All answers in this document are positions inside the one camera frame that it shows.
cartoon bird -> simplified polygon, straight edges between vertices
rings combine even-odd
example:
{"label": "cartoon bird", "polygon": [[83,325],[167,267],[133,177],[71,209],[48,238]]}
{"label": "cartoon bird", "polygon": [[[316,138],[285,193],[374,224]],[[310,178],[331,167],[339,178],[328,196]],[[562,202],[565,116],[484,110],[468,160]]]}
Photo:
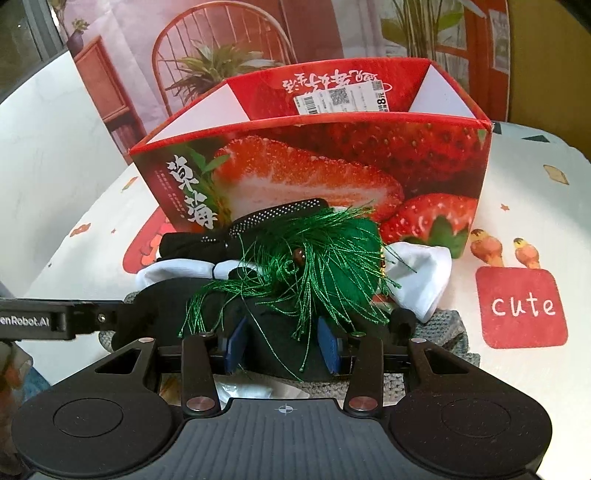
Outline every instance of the cartoon bird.
{"label": "cartoon bird", "polygon": [[540,254],[536,247],[522,238],[514,238],[513,246],[515,247],[515,258],[520,264],[525,265],[527,268],[540,267]]}
{"label": "cartoon bird", "polygon": [[470,232],[470,252],[491,267],[504,267],[503,244],[484,230],[475,228]]}

green tassel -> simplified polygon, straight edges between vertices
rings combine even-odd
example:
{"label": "green tassel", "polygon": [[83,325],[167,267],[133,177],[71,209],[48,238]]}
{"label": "green tassel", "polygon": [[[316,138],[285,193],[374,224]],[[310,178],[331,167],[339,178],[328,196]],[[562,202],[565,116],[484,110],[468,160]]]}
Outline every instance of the green tassel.
{"label": "green tassel", "polygon": [[[384,290],[386,284],[396,288],[400,285],[384,275],[385,245],[378,226],[367,214],[364,208],[338,212],[327,208],[310,216],[266,220],[258,227],[255,242],[243,248],[242,261],[258,265],[258,274],[239,280],[214,280],[201,288],[187,308],[185,325],[189,332],[205,331],[202,305],[211,291],[229,293],[228,301],[237,297],[273,297],[261,303],[296,317],[298,322],[292,337],[305,339],[308,349],[311,323],[319,314],[342,326],[351,325],[349,313],[353,312],[375,323],[388,323],[389,318],[372,307],[371,300],[378,286],[382,285]],[[303,265],[294,261],[297,249],[305,255]],[[294,304],[295,308],[282,310],[280,304],[285,302]],[[223,309],[213,330],[220,325],[223,326]],[[308,349],[300,371],[306,364]]]}

strawberry image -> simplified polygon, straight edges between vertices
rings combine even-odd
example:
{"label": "strawberry image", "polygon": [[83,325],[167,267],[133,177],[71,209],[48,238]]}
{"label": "strawberry image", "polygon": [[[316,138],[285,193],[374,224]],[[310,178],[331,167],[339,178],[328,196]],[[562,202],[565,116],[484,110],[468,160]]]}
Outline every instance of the strawberry image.
{"label": "strawberry image", "polygon": [[289,116],[297,113],[292,95],[282,86],[273,88],[265,82],[259,82],[249,96],[246,108],[251,120]]}
{"label": "strawberry image", "polygon": [[331,206],[373,206],[374,221],[391,217],[402,203],[402,187],[375,167],[334,160],[283,142],[250,135],[231,141],[216,157],[216,189],[228,201],[232,219],[256,210],[322,197]]}
{"label": "strawberry image", "polygon": [[432,192],[438,184],[470,172],[474,181],[463,180],[459,190],[464,186],[467,193],[478,196],[472,187],[479,188],[486,170],[484,135],[483,129],[443,123],[336,122],[271,129],[267,136],[379,168],[396,178],[407,196]]}
{"label": "strawberry image", "polygon": [[387,244],[408,242],[448,247],[452,258],[464,250],[478,201],[447,193],[428,193],[404,202],[379,227]]}

red cardboard box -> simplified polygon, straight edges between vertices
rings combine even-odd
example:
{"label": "red cardboard box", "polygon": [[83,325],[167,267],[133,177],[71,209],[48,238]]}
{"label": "red cardboard box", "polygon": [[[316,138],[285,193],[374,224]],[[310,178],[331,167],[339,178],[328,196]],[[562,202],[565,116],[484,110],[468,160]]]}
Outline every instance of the red cardboard box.
{"label": "red cardboard box", "polygon": [[491,131],[430,60],[329,60],[225,80],[130,153],[178,231],[322,197],[373,206],[386,243],[459,257]]}

potted plant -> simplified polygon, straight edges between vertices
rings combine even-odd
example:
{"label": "potted plant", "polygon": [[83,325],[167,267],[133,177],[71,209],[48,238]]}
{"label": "potted plant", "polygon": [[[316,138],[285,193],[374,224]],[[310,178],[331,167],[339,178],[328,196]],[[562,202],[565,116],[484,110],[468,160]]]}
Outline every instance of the potted plant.
{"label": "potted plant", "polygon": [[57,22],[60,24],[62,30],[66,34],[66,46],[73,57],[78,55],[82,48],[84,48],[84,40],[82,40],[82,35],[88,29],[88,22],[82,20],[81,18],[76,18],[72,22],[72,34],[66,28],[66,20],[65,20],[65,10],[67,6],[67,0],[50,0],[51,7],[53,11],[56,13]]}
{"label": "potted plant", "polygon": [[455,27],[468,9],[479,17],[486,14],[472,0],[392,0],[395,18],[382,18],[386,40],[407,49],[409,57],[437,60],[439,33]]}
{"label": "potted plant", "polygon": [[66,45],[72,56],[75,57],[84,48],[84,40],[82,39],[82,35],[86,30],[88,30],[88,22],[82,20],[81,18],[76,18],[72,22],[72,28],[74,31],[72,35],[70,35],[70,38],[68,38]]}
{"label": "potted plant", "polygon": [[227,78],[283,65],[262,58],[260,51],[247,51],[236,44],[209,48],[204,44],[191,43],[195,48],[194,56],[164,60],[175,63],[181,73],[182,78],[166,90],[172,90],[174,96],[182,96],[183,103],[194,100]]}

